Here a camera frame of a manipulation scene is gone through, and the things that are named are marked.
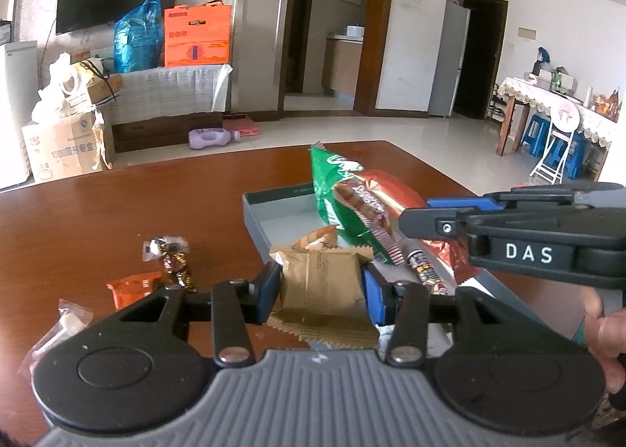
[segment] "mini fridge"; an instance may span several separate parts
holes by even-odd
[[[0,189],[30,175],[22,127],[39,100],[37,42],[0,45]]]

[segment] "purple bottle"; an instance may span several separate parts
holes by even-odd
[[[237,142],[239,138],[239,131],[227,131],[221,127],[194,129],[189,131],[189,147],[193,150],[200,150],[206,147],[222,147],[229,142]]]

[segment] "white chair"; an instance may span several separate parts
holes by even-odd
[[[537,175],[546,179],[551,184],[556,184],[557,181],[559,184],[563,182],[565,162],[572,148],[574,133],[579,125],[580,113],[578,112],[578,108],[576,108],[571,101],[563,99],[558,106],[554,106],[550,109],[550,129],[548,130],[549,144],[546,145],[543,151],[543,157],[539,160],[533,171],[530,172],[530,176]],[[567,144],[567,148],[563,152],[563,156],[559,160],[556,169],[553,169],[546,164],[546,159],[557,140],[564,141]]]

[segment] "wooden table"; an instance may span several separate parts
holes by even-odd
[[[505,153],[506,142],[508,142],[509,134],[511,133],[511,126],[513,125],[513,114],[515,112],[515,106],[522,105],[522,116],[517,124],[517,131],[515,132],[515,140],[513,141],[513,152],[518,152],[522,145],[522,138],[524,137],[524,130],[528,123],[528,115],[530,114],[530,105],[523,103],[515,99],[515,96],[509,96],[506,103],[505,119],[500,127],[500,136],[498,138],[498,146],[496,147],[496,154],[503,156]]]
[[[423,197],[469,191],[388,142],[332,144],[368,168],[384,169]],[[16,374],[30,349],[58,319],[61,298],[113,312],[108,281],[155,271],[142,242],[156,235],[188,239],[200,289],[231,277],[253,278],[262,262],[243,225],[242,194],[311,180],[306,147],[231,152],[128,167],[0,195],[0,428],[22,442],[47,429],[28,382]],[[572,285],[529,277],[499,278],[560,332],[580,321]],[[251,327],[257,355],[267,347],[302,347],[295,337]],[[210,354],[208,327],[190,342]]]

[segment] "human hand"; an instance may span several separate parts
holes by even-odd
[[[617,360],[626,353],[626,309],[604,316],[602,298],[590,287],[581,288],[580,298],[585,307],[585,342],[602,366],[606,390],[617,394],[626,382],[626,369]]]

